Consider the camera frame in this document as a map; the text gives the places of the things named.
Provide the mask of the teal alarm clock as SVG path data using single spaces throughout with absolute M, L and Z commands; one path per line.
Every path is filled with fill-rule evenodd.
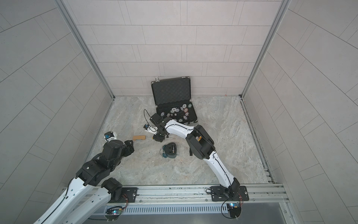
M 171 142 L 164 145 L 159 151 L 160 155 L 164 158 L 174 159 L 177 157 L 177 146 L 176 143 Z

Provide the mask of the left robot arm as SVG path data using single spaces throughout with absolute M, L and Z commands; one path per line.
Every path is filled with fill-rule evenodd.
M 110 201 L 125 205 L 134 202 L 135 195 L 127 193 L 119 181 L 109 177 L 121 160 L 133 152 L 132 140 L 105 143 L 103 151 L 76 172 L 66 190 L 35 223 L 82 224 Z

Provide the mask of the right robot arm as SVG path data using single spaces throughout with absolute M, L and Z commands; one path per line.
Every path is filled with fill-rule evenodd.
M 224 197 L 226 200 L 244 200 L 239 192 L 239 181 L 225 167 L 216 152 L 213 139 L 201 125 L 187 126 L 170 117 L 162 118 L 158 114 L 154 114 L 150 121 L 154 126 L 147 123 L 144 125 L 144 129 L 153 134 L 155 141 L 162 142 L 170 134 L 177 135 L 187 141 L 190 155 L 206 162 L 219 180 L 223 191 L 222 193 L 214 191 L 214 194 Z

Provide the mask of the wooden block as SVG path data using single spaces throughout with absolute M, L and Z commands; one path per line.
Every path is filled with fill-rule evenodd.
M 132 140 L 133 141 L 143 141 L 143 140 L 145 140 L 146 139 L 146 136 L 145 135 L 134 135 L 133 137 L 132 137 Z

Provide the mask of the black aluminium case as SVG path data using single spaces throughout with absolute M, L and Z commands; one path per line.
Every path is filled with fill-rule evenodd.
M 198 117 L 192 103 L 191 78 L 176 77 L 151 82 L 156 112 L 162 118 L 172 118 L 188 125 Z

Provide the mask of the left circuit board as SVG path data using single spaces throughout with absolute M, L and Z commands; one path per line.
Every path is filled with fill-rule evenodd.
M 108 216 L 120 216 L 123 212 L 122 206 L 114 206 L 111 208 L 108 208 L 106 211 L 106 215 Z

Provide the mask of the circuit board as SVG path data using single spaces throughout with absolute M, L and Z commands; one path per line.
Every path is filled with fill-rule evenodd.
M 108 208 L 106 211 L 106 215 L 108 216 L 120 216 L 123 212 L 122 206 L 114 206 L 111 208 Z
M 230 219 L 238 218 L 241 215 L 242 207 L 239 203 L 228 203 L 227 210 Z

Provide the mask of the right circuit board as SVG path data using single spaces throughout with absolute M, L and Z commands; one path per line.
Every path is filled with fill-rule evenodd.
M 238 218 L 241 215 L 242 207 L 239 203 L 228 203 L 227 210 L 230 219 Z

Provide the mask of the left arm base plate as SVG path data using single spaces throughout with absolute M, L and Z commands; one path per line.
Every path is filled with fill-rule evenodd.
M 136 201 L 138 188 L 136 187 L 124 187 L 114 190 L 111 193 L 111 199 L 109 203 L 134 203 Z

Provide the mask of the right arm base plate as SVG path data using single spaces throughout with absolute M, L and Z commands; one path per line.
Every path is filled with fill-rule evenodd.
M 209 188 L 213 202 L 228 201 L 249 201 L 249 195 L 246 186 L 241 185 L 235 190 L 227 189 L 222 186 L 211 186 Z

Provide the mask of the aluminium rail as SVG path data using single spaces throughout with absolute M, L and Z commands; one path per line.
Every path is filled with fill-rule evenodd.
M 246 184 L 249 201 L 228 201 L 226 203 L 285 203 L 289 201 L 281 184 Z M 182 205 L 182 204 L 221 204 L 213 202 L 208 185 L 148 185 L 136 187 L 138 193 L 134 203 L 129 205 Z M 117 205 L 125 203 L 107 203 Z

